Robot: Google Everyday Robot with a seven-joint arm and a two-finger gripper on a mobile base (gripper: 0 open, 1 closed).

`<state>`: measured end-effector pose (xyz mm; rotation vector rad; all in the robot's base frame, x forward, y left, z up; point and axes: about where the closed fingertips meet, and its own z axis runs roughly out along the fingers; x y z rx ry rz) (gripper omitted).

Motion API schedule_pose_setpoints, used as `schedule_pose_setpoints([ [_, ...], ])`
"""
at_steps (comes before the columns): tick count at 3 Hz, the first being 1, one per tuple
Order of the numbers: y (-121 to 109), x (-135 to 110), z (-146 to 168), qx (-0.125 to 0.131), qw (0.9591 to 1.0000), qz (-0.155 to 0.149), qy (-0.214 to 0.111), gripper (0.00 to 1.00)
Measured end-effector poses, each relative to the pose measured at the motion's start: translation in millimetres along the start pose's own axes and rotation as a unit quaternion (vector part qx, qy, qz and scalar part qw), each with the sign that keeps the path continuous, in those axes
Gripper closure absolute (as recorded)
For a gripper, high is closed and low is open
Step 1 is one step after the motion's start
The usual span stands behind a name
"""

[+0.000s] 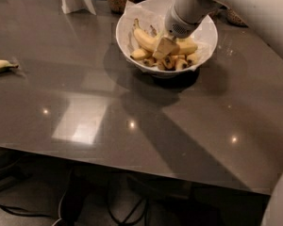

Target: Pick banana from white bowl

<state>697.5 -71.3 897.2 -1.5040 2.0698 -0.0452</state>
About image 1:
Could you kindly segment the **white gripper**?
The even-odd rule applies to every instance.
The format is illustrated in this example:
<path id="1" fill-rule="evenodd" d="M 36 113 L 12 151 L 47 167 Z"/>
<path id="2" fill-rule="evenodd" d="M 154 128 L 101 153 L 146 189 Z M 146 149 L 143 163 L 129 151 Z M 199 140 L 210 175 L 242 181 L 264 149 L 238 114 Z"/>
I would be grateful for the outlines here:
<path id="1" fill-rule="evenodd" d="M 185 39 L 201 23 L 202 15 L 192 10 L 192 7 L 179 7 L 172 4 L 166 13 L 164 25 L 166 32 L 171 36 L 162 36 L 153 43 L 153 57 L 163 59 L 171 53 L 179 51 L 176 38 Z"/>

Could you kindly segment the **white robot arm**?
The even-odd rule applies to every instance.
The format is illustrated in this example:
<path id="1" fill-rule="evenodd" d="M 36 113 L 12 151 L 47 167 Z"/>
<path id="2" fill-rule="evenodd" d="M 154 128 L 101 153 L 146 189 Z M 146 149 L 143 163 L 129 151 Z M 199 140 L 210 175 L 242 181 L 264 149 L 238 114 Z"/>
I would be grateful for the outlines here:
<path id="1" fill-rule="evenodd" d="M 283 59 L 283 0 L 174 0 L 165 15 L 164 34 L 156 44 L 155 57 L 170 54 L 177 39 L 190 36 L 220 6 L 232 9 Z"/>

